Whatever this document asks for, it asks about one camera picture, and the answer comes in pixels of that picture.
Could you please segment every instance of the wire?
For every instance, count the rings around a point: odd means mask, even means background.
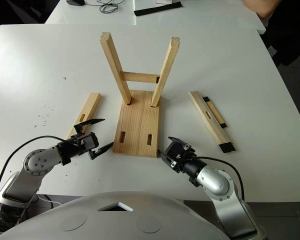
[[[102,0],[97,0],[96,2],[99,4],[90,4],[86,3],[88,6],[98,6],[99,10],[103,14],[110,14],[119,10],[119,4],[122,4],[125,0],[121,2],[113,2],[114,0],[109,0],[108,2],[102,2]]]
[[[242,182],[240,173],[238,172],[238,170],[232,164],[230,164],[226,161],[223,161],[223,160],[220,160],[220,159],[217,159],[217,158],[213,158],[213,157],[208,157],[208,156],[197,156],[194,159],[208,159],[208,160],[213,160],[213,161],[220,162],[220,163],[223,163],[223,164],[226,164],[226,165],[230,166],[235,171],[236,175],[238,176],[238,179],[239,179],[239,182],[240,182],[240,188],[241,188],[241,199],[245,200],[244,183]]]
[[[46,194],[44,194],[43,196],[45,196],[48,200],[46,200],[46,199],[40,197],[39,195],[38,195],[38,198],[39,198],[40,200],[44,201],[44,202],[50,203],[50,204],[51,204],[51,209],[54,208],[54,205],[53,205],[53,204],[59,204],[59,205],[62,205],[62,203],[60,203],[60,202],[58,202],[58,201],[51,201],[50,197],[48,197]]]
[[[38,137],[35,137],[35,138],[33,138],[33,139],[31,139],[31,140],[25,142],[24,144],[22,144],[22,145],[19,146],[16,150],[14,150],[13,153],[11,153],[11,155],[10,155],[10,156],[8,157],[8,159],[5,161],[5,164],[4,164],[4,166],[3,166],[2,170],[1,170],[1,173],[0,173],[0,182],[1,182],[1,180],[2,180],[2,177],[4,176],[5,170],[6,170],[6,168],[7,168],[7,165],[8,165],[8,163],[9,163],[9,161],[11,160],[11,158],[12,158],[12,157],[13,157],[13,156],[14,156],[21,148],[23,148],[25,145],[27,145],[27,144],[29,144],[29,143],[35,141],[35,140],[38,140],[38,139],[44,139],[44,138],[57,139],[57,140],[59,140],[59,141],[62,141],[62,142],[65,142],[65,143],[68,143],[68,144],[77,146],[77,145],[72,144],[72,143],[70,143],[70,142],[68,142],[68,141],[66,141],[66,140],[64,140],[64,139],[62,139],[62,138],[59,138],[59,137],[57,137],[57,136],[45,135],[45,136],[38,136]]]

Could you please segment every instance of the black velcro strip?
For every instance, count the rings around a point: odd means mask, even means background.
[[[210,99],[209,99],[207,96],[204,96],[204,97],[203,97],[203,101],[205,101],[205,102],[210,102]]]
[[[183,6],[182,6],[181,2],[178,1],[178,2],[175,2],[172,4],[163,5],[163,6],[157,6],[157,7],[136,10],[136,11],[134,11],[134,14],[136,16],[142,16],[142,15],[146,15],[146,14],[153,14],[156,12],[169,10],[169,9],[176,9],[176,8],[180,8],[180,7],[183,7]]]
[[[222,128],[224,129],[224,128],[227,127],[227,124],[226,124],[225,122],[224,122],[224,123],[221,123],[221,124],[220,124],[220,127],[222,127]]]
[[[222,144],[219,144],[222,152],[224,153],[230,153],[232,151],[235,151],[235,147],[232,145],[232,142],[226,142],[226,143],[222,143]]]

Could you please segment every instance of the rectangular slot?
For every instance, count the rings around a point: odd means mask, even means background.
[[[147,142],[147,144],[151,146],[151,142],[152,142],[152,134],[148,134],[148,142]]]
[[[84,120],[85,116],[86,116],[85,114],[82,114],[81,117],[80,117],[79,122],[82,122]]]
[[[207,115],[207,117],[209,118],[209,119],[211,119],[211,117],[210,117],[210,115],[209,115],[209,113],[206,111],[205,112],[205,114]]]
[[[119,142],[123,144],[125,142],[125,137],[126,137],[126,132],[122,131],[120,134]]]

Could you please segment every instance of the wooden slat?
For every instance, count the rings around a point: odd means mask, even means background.
[[[215,116],[211,112],[210,108],[207,106],[206,102],[203,100],[201,94],[198,91],[189,92],[189,96],[195,105],[196,109],[200,113],[200,116],[210,131],[211,135],[215,139],[218,145],[230,143],[230,139],[227,136],[226,132],[219,125]]]
[[[160,77],[160,75],[158,74],[137,73],[137,72],[128,72],[128,71],[122,71],[121,75],[124,81],[152,83],[152,84],[156,84],[157,78]]]
[[[117,154],[157,157],[160,107],[151,107],[152,91],[131,90],[130,105],[121,105],[112,150]]]
[[[168,79],[172,64],[174,63],[175,58],[177,56],[179,46],[180,46],[180,38],[172,37],[160,72],[159,82],[155,86],[155,90],[152,96],[152,100],[151,100],[152,107],[156,107],[158,105],[160,96],[162,94],[162,91]]]
[[[102,49],[104,51],[104,54],[106,56],[106,59],[109,62],[112,74],[114,76],[116,84],[118,85],[118,88],[122,95],[123,101],[125,104],[130,104],[131,94],[130,94],[127,82],[124,81],[124,79],[122,78],[121,63],[120,63],[120,60],[119,60],[119,57],[117,54],[117,50],[116,50],[114,41],[112,40],[110,32],[102,33],[102,35],[100,37],[100,43],[101,43]]]
[[[94,112],[100,102],[101,94],[97,92],[90,93],[89,97],[85,101],[85,104],[75,121],[74,125],[77,125],[79,123],[82,123],[84,121],[90,120],[92,116],[94,115]],[[83,127],[82,132],[86,132],[87,126]],[[67,139],[69,139],[71,136],[76,134],[76,130],[74,127],[72,127],[70,134],[68,135]]]

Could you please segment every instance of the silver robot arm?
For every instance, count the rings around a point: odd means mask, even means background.
[[[195,150],[182,140],[172,140],[165,153],[160,152],[162,160],[177,173],[190,176],[189,181],[196,187],[202,186],[211,198],[224,232],[230,239],[264,240],[267,238],[264,228],[247,203],[239,199],[232,178],[224,171],[214,170],[197,159]]]
[[[226,234],[242,240],[264,240],[266,232],[257,223],[247,203],[239,199],[236,185],[224,171],[205,166],[196,178],[211,198],[216,214]]]
[[[30,152],[23,161],[20,171],[14,173],[0,190],[0,232],[4,232],[19,223],[24,210],[28,208],[36,195],[43,178],[58,164],[63,166],[71,162],[74,156],[89,153],[91,160],[106,152],[113,143],[100,147],[93,132],[82,133],[83,126],[103,121],[91,119],[74,126],[77,134],[66,141],[48,149]]]

